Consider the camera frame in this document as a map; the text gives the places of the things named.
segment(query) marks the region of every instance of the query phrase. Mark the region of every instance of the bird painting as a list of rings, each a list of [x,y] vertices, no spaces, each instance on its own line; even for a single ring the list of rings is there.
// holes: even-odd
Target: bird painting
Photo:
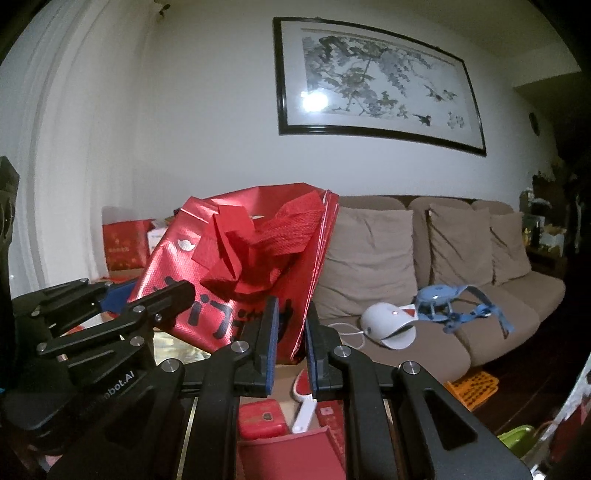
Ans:
[[[448,100],[453,100],[454,97],[457,97],[455,93],[449,92],[448,90],[444,90],[443,95],[445,95]]]
[[[419,121],[423,125],[427,125],[428,127],[431,126],[431,115],[417,115],[416,113],[413,114],[414,116],[418,117]]]
[[[427,95],[428,97],[435,98],[436,102],[441,102],[444,100],[444,98],[441,95],[439,95],[434,89],[432,89],[429,85],[425,85],[425,88],[429,90],[429,95]]]

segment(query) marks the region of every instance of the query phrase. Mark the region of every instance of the sofa cushion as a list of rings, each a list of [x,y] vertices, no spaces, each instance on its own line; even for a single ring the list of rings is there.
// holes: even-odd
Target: sofa cushion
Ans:
[[[400,200],[381,195],[339,197],[339,205],[341,207],[361,208],[365,210],[406,210],[406,207]]]
[[[491,215],[506,215],[507,213],[513,213],[513,208],[503,202],[497,202],[496,200],[477,200],[472,202],[472,208],[474,210],[482,210],[488,208]]]
[[[456,336],[470,353],[473,367],[505,355],[530,338],[540,326],[535,310],[502,287],[488,284],[480,289],[501,308],[515,330],[503,338],[501,325],[495,315],[477,318],[462,325],[456,331]],[[465,291],[452,302],[452,308],[459,313],[469,313],[478,304],[477,298]]]
[[[501,288],[533,308],[540,321],[546,320],[564,298],[564,282],[539,272],[509,280]]]
[[[359,329],[359,317],[320,321],[323,325],[340,322],[351,325],[335,325],[333,328],[340,333],[352,333]],[[417,322],[415,326],[417,337],[403,350],[390,350],[365,337],[365,344],[360,351],[374,362],[393,367],[414,360],[441,383],[457,380],[468,371],[470,355],[454,335],[443,333],[442,326],[436,323]],[[361,334],[342,336],[342,339],[353,347],[361,345]]]
[[[488,210],[466,210],[432,203],[429,216],[433,283],[479,286],[492,282]]]
[[[432,203],[453,208],[470,209],[470,204],[462,200],[445,197],[419,197],[414,199],[408,205],[408,208],[414,212],[414,271],[417,275],[417,284],[419,288],[429,285],[431,279],[431,245],[429,243],[429,230],[427,227],[427,212]]]
[[[531,271],[521,235],[522,214],[491,215],[494,284],[523,277]]]
[[[406,305],[416,294],[412,211],[341,207],[314,292],[319,317],[361,315],[379,301]]]

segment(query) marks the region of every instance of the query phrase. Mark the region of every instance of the white helmet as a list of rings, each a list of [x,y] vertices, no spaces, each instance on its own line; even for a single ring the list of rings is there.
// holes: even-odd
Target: white helmet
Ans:
[[[397,307],[381,301],[368,307],[361,316],[364,334],[374,342],[391,349],[401,350],[408,347],[417,337],[417,329],[411,325],[417,318],[404,309],[414,310],[414,305]]]

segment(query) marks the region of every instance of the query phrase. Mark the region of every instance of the framed painting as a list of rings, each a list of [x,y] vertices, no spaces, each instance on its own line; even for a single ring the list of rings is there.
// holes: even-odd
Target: framed painting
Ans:
[[[379,28],[274,18],[279,133],[398,138],[486,155],[463,60]]]

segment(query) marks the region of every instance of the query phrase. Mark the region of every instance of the red tote bag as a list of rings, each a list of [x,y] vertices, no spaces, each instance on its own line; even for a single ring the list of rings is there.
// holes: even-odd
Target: red tote bag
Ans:
[[[244,322],[280,300],[278,363],[298,354],[338,210],[338,195],[305,183],[189,198],[150,256],[129,301],[178,280],[195,285],[193,307],[168,332],[213,352]]]

